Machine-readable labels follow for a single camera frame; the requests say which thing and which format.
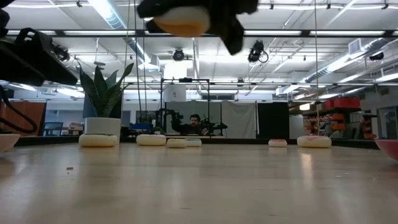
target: red bowl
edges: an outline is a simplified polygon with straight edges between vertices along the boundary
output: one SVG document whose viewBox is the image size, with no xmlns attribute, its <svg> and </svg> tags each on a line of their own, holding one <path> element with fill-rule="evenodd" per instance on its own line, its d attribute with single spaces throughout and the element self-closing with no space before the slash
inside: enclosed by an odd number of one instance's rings
<svg viewBox="0 0 398 224">
<path fill-rule="evenodd" d="M 20 136 L 20 134 L 0 134 L 0 153 L 12 148 Z"/>
<path fill-rule="evenodd" d="M 376 140 L 376 144 L 381 151 L 398 161 L 398 140 Z"/>
</svg>

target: man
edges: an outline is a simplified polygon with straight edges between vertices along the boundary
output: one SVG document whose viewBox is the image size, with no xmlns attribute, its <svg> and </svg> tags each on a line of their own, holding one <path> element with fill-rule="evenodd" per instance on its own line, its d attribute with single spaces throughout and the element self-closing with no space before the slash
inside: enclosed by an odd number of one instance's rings
<svg viewBox="0 0 398 224">
<path fill-rule="evenodd" d="M 190 124 L 179 124 L 172 121 L 172 128 L 174 131 L 181 133 L 181 135 L 198 134 L 204 135 L 205 133 L 200 128 L 200 116 L 193 114 L 190 117 Z"/>
</svg>

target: green leaves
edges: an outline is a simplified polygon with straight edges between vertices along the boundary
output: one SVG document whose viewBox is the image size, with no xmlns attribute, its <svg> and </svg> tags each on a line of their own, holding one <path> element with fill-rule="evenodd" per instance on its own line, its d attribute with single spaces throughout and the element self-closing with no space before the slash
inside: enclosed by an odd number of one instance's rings
<svg viewBox="0 0 398 224">
<path fill-rule="evenodd" d="M 120 78 L 116 83 L 116 75 L 118 71 L 108 78 L 104 79 L 99 67 L 95 68 L 94 81 L 80 70 L 80 82 L 85 93 L 90 97 L 91 102 L 96 110 L 96 115 L 103 118 L 108 118 L 118 103 L 120 96 L 126 86 L 121 89 L 121 84 L 130 73 L 134 66 L 134 63 L 128 65 Z"/>
</svg>

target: black chair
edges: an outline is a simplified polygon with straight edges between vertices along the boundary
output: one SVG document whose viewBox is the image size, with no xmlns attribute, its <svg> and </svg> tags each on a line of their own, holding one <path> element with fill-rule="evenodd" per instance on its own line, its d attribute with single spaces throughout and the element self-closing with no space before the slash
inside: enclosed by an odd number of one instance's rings
<svg viewBox="0 0 398 224">
<path fill-rule="evenodd" d="M 61 136 L 63 122 L 44 123 L 44 136 Z"/>
</svg>

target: potted plant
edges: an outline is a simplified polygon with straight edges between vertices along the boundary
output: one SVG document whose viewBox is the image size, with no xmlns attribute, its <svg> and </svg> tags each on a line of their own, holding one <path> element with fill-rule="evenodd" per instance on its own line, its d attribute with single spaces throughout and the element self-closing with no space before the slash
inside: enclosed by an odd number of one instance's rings
<svg viewBox="0 0 398 224">
<path fill-rule="evenodd" d="M 110 114 L 119 101 L 124 89 L 121 88 L 122 81 L 131 73 L 134 63 L 128 65 L 120 78 L 114 84 L 110 80 L 115 80 L 117 70 L 108 78 L 104 79 L 101 69 L 95 68 L 94 80 L 90 78 L 82 69 L 80 69 L 80 83 L 85 94 L 88 95 L 94 106 L 96 117 L 86 118 L 85 134 L 103 134 L 115 135 L 120 137 L 121 120 L 110 118 Z"/>
</svg>

